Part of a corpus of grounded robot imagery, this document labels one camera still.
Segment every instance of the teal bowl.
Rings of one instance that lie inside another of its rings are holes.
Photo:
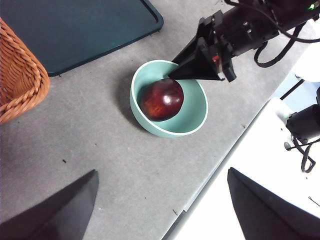
[[[183,89],[181,110],[165,121],[151,121],[141,111],[137,96],[140,90],[160,79],[168,77],[178,65],[165,60],[154,60],[143,64],[134,74],[130,89],[130,106],[134,117],[148,132],[164,138],[177,138],[198,131],[208,115],[208,100],[200,83],[194,79],[178,80]]]

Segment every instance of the red apple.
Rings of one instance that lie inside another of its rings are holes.
[[[141,93],[140,109],[152,121],[164,121],[174,117],[184,102],[180,84],[165,78],[148,85]]]

